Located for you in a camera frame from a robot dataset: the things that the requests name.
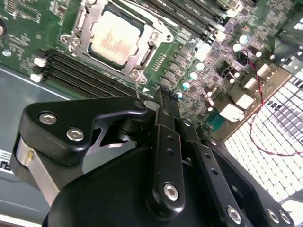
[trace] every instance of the ram slot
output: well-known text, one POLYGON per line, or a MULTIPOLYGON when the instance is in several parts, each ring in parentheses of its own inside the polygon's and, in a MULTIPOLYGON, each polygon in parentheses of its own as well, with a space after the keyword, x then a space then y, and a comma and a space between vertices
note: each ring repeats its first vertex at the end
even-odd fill
POLYGON ((185 18, 181 18, 180 15, 178 15, 178 10, 176 10, 175 7, 163 6, 157 0, 145 0, 144 3, 149 4, 154 9, 156 9, 157 12, 160 12, 162 16, 168 17, 169 19, 177 22, 179 25, 186 28, 189 32, 196 34, 197 36, 204 37, 204 34, 207 32, 205 26, 199 29, 199 26, 189 23, 185 18))
MULTIPOLYGON (((136 91, 64 54, 51 50, 43 76, 88 98, 136 96, 136 91)), ((140 94, 142 100, 150 98, 140 94)))

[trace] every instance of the cable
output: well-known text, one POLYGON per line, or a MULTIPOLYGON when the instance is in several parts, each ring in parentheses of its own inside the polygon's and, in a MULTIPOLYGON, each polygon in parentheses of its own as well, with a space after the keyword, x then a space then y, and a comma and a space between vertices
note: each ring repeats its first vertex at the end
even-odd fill
POLYGON ((256 70, 256 67, 255 65, 253 64, 253 62, 251 60, 249 60, 248 58, 248 52, 247 52, 247 61, 248 63, 250 64, 250 66, 254 69, 255 73, 256 73, 256 77, 257 77, 257 82, 258 82, 258 90, 259 90, 259 94, 260 94, 260 97, 261 97, 261 107, 256 111, 255 115, 252 117, 251 119, 251 123, 250 123, 250 140, 251 142, 253 142, 253 144, 257 147, 257 149, 259 151, 262 151, 266 154, 269 154, 269 155, 277 155, 277 156, 280 156, 280 157, 290 157, 290 156, 295 156, 295 155, 300 155, 303 153, 303 151, 296 151, 294 152, 293 154, 289 154, 289 155, 286 155, 286 154, 280 154, 280 153, 276 153, 276 152, 271 152, 271 151, 267 151, 267 150, 263 150, 258 144, 256 144, 256 142, 254 141, 253 137, 252 137, 252 127, 253 127, 253 124, 254 124, 254 121, 255 121, 255 118, 257 116, 257 114, 261 111, 261 109, 263 108, 264 106, 264 98, 263 98, 263 92, 262 92, 262 83, 261 83, 261 78, 260 76, 257 74, 257 70, 256 70))

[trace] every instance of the black ram slot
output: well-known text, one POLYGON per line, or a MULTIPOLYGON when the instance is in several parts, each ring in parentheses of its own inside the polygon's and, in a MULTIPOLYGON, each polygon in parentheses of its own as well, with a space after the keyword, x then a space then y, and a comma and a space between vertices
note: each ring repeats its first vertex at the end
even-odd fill
MULTIPOLYGON (((136 96, 136 91, 118 81, 89 68, 68 56, 51 50, 43 75, 62 87, 88 98, 112 96, 136 96)), ((150 98, 140 94, 142 100, 150 98)))
POLYGON ((198 21, 198 23, 204 25, 205 27, 208 27, 208 26, 209 26, 208 22, 203 21, 202 18, 200 18, 198 15, 194 14, 193 12, 191 12, 188 8, 186 8, 185 6, 183 6, 182 4, 180 4, 179 1, 174 0, 174 1, 169 1, 169 2, 171 2, 178 10, 180 10, 180 11, 182 10, 182 11, 184 11, 187 15, 190 15, 192 18, 194 18, 194 20, 198 21))
POLYGON ((51 70, 52 74, 61 74, 62 76, 68 75, 69 78, 78 80, 80 83, 86 83, 88 85, 91 85, 92 87, 95 87, 104 93, 108 93, 107 96, 126 96, 126 95, 128 95, 127 92, 123 92, 119 89, 109 90, 108 88, 113 86, 112 84, 109 85, 108 83, 106 83, 104 81, 100 81, 91 76, 87 76, 87 74, 85 74, 85 73, 78 76, 77 73, 70 72, 68 69, 64 69, 63 67, 58 69, 53 66, 50 68, 50 70, 51 70))
POLYGON ((53 70, 52 71, 53 75, 57 75, 58 77, 65 78, 66 81, 70 81, 71 83, 74 83, 75 85, 78 85, 78 87, 89 87, 89 90, 91 92, 95 92, 96 94, 101 93, 103 94, 104 97, 115 97, 115 96, 126 96, 127 94, 122 93, 122 92, 117 92, 115 90, 108 90, 107 86, 104 86, 100 84, 99 81, 91 81, 87 79, 86 77, 77 77, 73 76, 72 74, 69 74, 69 77, 67 78, 67 74, 63 71, 57 71, 53 70))
POLYGON ((92 94, 91 92, 86 92, 85 90, 83 90, 82 88, 78 88, 77 86, 68 83, 66 80, 62 80, 61 78, 57 78, 57 77, 51 77, 49 79, 49 81, 52 81, 68 90, 72 90, 73 92, 78 93, 79 95, 85 96, 86 98, 98 98, 100 96, 92 94))
POLYGON ((182 18, 178 17, 176 12, 170 11, 166 7, 164 7, 162 4, 155 0, 146 0, 144 1, 147 4, 150 4, 153 8, 155 8, 158 12, 160 12, 163 16, 168 17, 169 19, 176 21, 178 24, 186 28, 188 31, 190 31, 193 34, 196 34, 199 37, 204 37, 205 31, 199 31, 195 26, 191 25, 187 21, 183 20, 182 18))
POLYGON ((210 11, 209 9, 207 9, 205 7, 205 5, 203 5, 202 2, 200 2, 199 0, 190 0, 190 2, 192 2, 193 4, 197 5, 197 9, 201 9, 205 14, 208 14, 211 18, 214 18, 216 16, 218 16, 217 14, 215 14, 214 12, 210 11))
POLYGON ((56 65, 59 65, 60 68, 67 67, 68 69, 73 68, 75 72, 80 72, 81 77, 92 77, 97 80, 101 80, 103 84, 109 86, 109 87, 114 87, 115 89, 120 90, 121 92, 125 93, 125 95, 129 95, 129 93, 132 93, 135 96, 135 91, 123 84, 118 83, 116 80, 111 79, 107 76, 104 76, 102 73, 99 73, 95 71, 94 69, 91 69, 87 67, 86 65, 75 61, 74 59, 67 59, 65 55, 63 54, 58 54, 54 56, 53 58, 53 67, 56 67, 56 65))

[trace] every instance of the silver metal bracket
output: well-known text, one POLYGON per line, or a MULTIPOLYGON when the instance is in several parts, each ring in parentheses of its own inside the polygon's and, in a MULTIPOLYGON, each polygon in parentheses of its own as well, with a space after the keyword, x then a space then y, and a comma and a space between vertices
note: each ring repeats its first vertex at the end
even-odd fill
POLYGON ((17 160, 29 169, 50 206, 64 186, 83 175, 82 164, 58 165, 41 152, 29 147, 22 138, 19 140, 16 156, 17 160))

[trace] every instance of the perforated metal panel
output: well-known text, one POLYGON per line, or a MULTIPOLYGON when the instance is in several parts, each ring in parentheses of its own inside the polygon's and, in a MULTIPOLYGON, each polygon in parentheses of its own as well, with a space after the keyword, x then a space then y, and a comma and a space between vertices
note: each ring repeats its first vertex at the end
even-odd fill
MULTIPOLYGON (((303 151, 302 88, 303 69, 257 114, 252 137, 262 149, 281 154, 303 151)), ((228 138, 225 145, 277 202, 284 202, 303 189, 303 154, 279 157, 259 151, 250 139, 252 118, 228 138)))

